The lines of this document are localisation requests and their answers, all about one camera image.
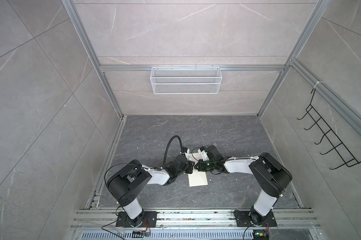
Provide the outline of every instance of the black hook rack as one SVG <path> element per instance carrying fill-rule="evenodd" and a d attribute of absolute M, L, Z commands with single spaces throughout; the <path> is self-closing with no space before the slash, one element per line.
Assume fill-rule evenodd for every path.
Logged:
<path fill-rule="evenodd" d="M 315 88 L 313 88 L 313 89 L 311 90 L 311 93 L 310 93 L 310 94 L 313 94 L 313 95 L 312 95 L 312 97 L 311 97 L 310 104 L 309 104 L 308 107 L 306 108 L 306 113 L 304 114 L 304 116 L 303 116 L 302 118 L 297 118 L 297 119 L 298 119 L 298 120 L 302 120 L 306 115 L 309 115 L 309 116 L 311 117 L 311 119 L 314 121 L 314 124 L 313 124 L 311 127 L 309 127 L 308 129 L 304 128 L 304 130 L 310 130 L 313 126 L 317 125 L 318 128 L 319 128 L 319 129 L 321 130 L 321 132 L 323 133 L 323 136 L 322 136 L 321 140 L 320 140 L 318 143 L 316 143 L 316 142 L 314 142 L 314 143 L 315 143 L 316 145 L 319 145 L 319 144 L 322 142 L 323 138 L 326 137 L 327 140 L 330 142 L 331 146 L 333 147 L 333 148 L 330 149 L 329 151 L 327 151 L 327 152 L 325 152 L 325 153 L 320 153 L 320 154 L 321 154 L 321 155 L 325 155 L 325 154 L 328 154 L 329 152 L 331 152 L 332 150 L 335 150 L 335 151 L 338 153 L 338 155 L 340 156 L 340 158 L 342 159 L 343 164 L 341 164 L 341 165 L 339 165 L 339 166 L 337 166 L 337 167 L 335 167 L 335 168 L 331 168 L 331 167 L 330 167 L 330 169 L 331 169 L 331 170 L 334 170 L 334 169 L 337 169 L 337 168 L 339 168 L 339 167 L 341 167 L 341 166 L 343 166 L 343 165 L 346 165 L 347 167 L 352 167 L 352 166 L 355 166 L 355 165 L 357 165 L 357 164 L 360 164 L 361 161 L 358 161 L 358 160 L 354 157 L 354 155 L 350 152 L 350 150 L 346 147 L 346 145 L 342 142 L 342 140 L 338 137 L 338 135 L 333 131 L 333 129 L 327 124 L 327 122 L 322 118 L 322 116 L 321 116 L 321 115 L 317 112 L 317 110 L 313 107 L 312 102 L 313 102 L 313 98 L 314 98 L 314 94 L 315 94 Z M 315 119 L 313 118 L 313 116 L 310 114 L 310 111 L 311 111 L 311 110 L 315 111 L 315 112 L 318 114 L 319 119 L 315 120 Z M 318 124 L 318 121 L 321 120 L 321 119 L 323 120 L 323 122 L 324 122 L 324 123 L 328 126 L 328 128 L 330 129 L 330 130 L 328 130 L 327 132 L 324 132 L 323 129 L 322 129 L 322 128 L 319 126 L 319 124 Z M 330 141 L 330 139 L 329 139 L 328 136 L 327 136 L 327 134 L 330 133 L 330 132 L 332 132 L 332 133 L 337 137 L 337 139 L 341 142 L 340 144 L 337 144 L 336 146 L 334 146 L 334 144 Z M 351 159 L 351 160 L 345 161 L 345 160 L 343 159 L 343 157 L 341 156 L 341 154 L 340 154 L 339 151 L 337 150 L 337 147 L 339 147 L 339 146 L 341 146 L 341 145 L 343 145 L 343 146 L 345 147 L 345 149 L 350 153 L 350 155 L 352 156 L 352 159 Z M 353 160 L 355 160 L 356 163 L 352 163 L 351 165 L 349 165 L 349 163 L 350 163 L 351 161 L 353 161 Z"/>

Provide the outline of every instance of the zip tie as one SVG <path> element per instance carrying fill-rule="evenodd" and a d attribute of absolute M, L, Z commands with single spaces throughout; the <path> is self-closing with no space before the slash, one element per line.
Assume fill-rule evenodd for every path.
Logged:
<path fill-rule="evenodd" d="M 317 81 L 317 83 L 314 85 L 314 88 L 318 85 L 318 83 L 325 83 L 325 82 Z"/>

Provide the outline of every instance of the cream-colored paper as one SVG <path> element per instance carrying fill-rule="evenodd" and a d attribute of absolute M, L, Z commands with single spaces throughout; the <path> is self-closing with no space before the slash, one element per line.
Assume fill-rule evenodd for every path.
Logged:
<path fill-rule="evenodd" d="M 194 153 L 193 156 L 198 159 L 201 158 L 201 155 L 199 153 Z M 193 161 L 195 164 L 198 163 L 198 161 L 196 161 L 193 157 L 189 157 L 190 161 Z M 192 174 L 188 174 L 189 176 L 189 186 L 190 187 L 195 187 L 195 186 L 203 186 L 203 185 L 207 185 L 207 176 L 206 176 L 206 172 L 198 172 L 198 170 L 193 169 L 193 173 Z"/>

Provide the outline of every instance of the wire basket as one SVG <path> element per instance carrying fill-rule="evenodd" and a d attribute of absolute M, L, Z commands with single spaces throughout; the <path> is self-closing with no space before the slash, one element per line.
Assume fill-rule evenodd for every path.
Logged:
<path fill-rule="evenodd" d="M 218 93 L 222 74 L 219 67 L 156 67 L 150 80 L 154 94 Z"/>

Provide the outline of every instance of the gray tile wall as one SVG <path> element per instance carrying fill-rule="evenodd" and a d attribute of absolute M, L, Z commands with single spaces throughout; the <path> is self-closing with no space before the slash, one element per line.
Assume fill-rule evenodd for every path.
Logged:
<path fill-rule="evenodd" d="M 101 64 L 284 64 L 316 3 L 75 2 Z"/>
<path fill-rule="evenodd" d="M 154 94 L 149 71 L 106 75 L 124 114 L 255 115 L 278 72 L 223 71 L 218 94 Z"/>
<path fill-rule="evenodd" d="M 0 239 L 64 238 L 118 121 L 108 103 L 60 0 L 0 0 Z"/>
<path fill-rule="evenodd" d="M 298 59 L 361 115 L 361 0 L 333 0 Z M 361 164 L 342 166 L 330 142 L 306 116 L 312 87 L 290 70 L 262 121 L 279 156 L 292 172 L 305 207 L 314 209 L 329 239 L 361 239 Z M 312 105 L 361 161 L 361 137 L 318 93 Z M 328 127 L 319 121 L 325 131 Z M 335 144 L 339 140 L 329 135 Z M 343 147 L 337 150 L 351 160 Z"/>

